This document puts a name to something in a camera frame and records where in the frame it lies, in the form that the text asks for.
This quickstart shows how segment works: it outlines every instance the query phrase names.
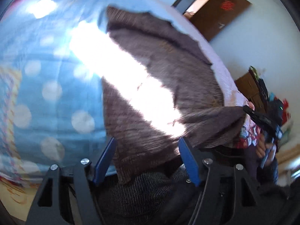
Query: red sticker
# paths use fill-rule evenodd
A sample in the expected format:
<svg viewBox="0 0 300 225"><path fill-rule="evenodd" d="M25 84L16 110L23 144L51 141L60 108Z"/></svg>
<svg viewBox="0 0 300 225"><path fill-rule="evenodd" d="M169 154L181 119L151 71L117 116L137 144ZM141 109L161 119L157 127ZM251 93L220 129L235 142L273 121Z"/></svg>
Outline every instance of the red sticker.
<svg viewBox="0 0 300 225"><path fill-rule="evenodd" d="M235 4L232 1L225 0L221 4L221 9L223 9L225 11L231 11L231 10L233 10L234 6L235 6Z"/></svg>

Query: wooden cabinet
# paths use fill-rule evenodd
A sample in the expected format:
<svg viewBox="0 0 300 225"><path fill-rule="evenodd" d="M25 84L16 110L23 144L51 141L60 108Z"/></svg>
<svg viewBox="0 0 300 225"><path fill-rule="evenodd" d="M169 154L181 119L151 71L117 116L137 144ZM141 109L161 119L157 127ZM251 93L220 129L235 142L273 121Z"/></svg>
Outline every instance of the wooden cabinet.
<svg viewBox="0 0 300 225"><path fill-rule="evenodd" d="M255 110L260 113L266 113L263 102L260 98L260 92L256 82L250 73L246 73L235 81L239 90L255 106Z"/></svg>
<svg viewBox="0 0 300 225"><path fill-rule="evenodd" d="M250 4L247 0L209 0L190 22L210 41Z"/></svg>

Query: blue bedsheet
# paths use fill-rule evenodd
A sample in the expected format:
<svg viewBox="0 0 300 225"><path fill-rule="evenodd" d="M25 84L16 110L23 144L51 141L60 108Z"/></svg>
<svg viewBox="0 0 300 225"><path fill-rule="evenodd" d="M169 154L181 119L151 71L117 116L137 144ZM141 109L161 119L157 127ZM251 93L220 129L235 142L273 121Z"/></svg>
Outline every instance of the blue bedsheet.
<svg viewBox="0 0 300 225"><path fill-rule="evenodd" d="M108 5L149 11L184 32L153 0L25 0L1 21L1 176L37 183L49 165L73 165L103 147L101 74L91 66L109 64L109 56L79 52L87 38L75 32L90 25L105 34ZM107 175L115 173L111 165Z"/></svg>

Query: metal bolt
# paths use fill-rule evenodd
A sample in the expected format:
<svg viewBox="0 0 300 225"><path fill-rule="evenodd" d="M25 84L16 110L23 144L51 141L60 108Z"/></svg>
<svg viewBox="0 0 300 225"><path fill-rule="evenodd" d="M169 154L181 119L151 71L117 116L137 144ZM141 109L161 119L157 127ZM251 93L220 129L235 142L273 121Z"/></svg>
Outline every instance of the metal bolt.
<svg viewBox="0 0 300 225"><path fill-rule="evenodd" d="M58 169L58 165L57 164L52 164L51 167L50 167L50 169L52 171L54 171L54 170Z"/></svg>
<svg viewBox="0 0 300 225"><path fill-rule="evenodd" d="M90 160L87 159L87 158L83 158L80 162L81 162L82 165L86 165L90 162Z"/></svg>
<svg viewBox="0 0 300 225"><path fill-rule="evenodd" d="M244 166L243 166L242 164L237 164L237 165L235 166L235 168L238 169L238 170L243 170L243 169L244 169Z"/></svg>
<svg viewBox="0 0 300 225"><path fill-rule="evenodd" d="M210 165L210 164L213 163L213 160L210 159L210 158L206 158L206 159L204 159L204 163L205 163L206 165Z"/></svg>

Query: brown blanket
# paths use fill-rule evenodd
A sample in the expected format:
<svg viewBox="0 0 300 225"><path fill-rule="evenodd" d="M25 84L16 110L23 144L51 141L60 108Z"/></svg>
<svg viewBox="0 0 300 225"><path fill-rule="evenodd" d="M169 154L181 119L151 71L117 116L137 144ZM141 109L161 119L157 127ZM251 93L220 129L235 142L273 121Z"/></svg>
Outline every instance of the brown blanket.
<svg viewBox="0 0 300 225"><path fill-rule="evenodd" d="M117 86L105 76L102 81L105 127L118 141L113 160L121 183L179 155L180 136L204 148L235 139L245 114L242 107L223 106L196 41L150 13L108 7L107 16L110 38L130 55L114 69L115 77L127 73L127 80Z"/></svg>

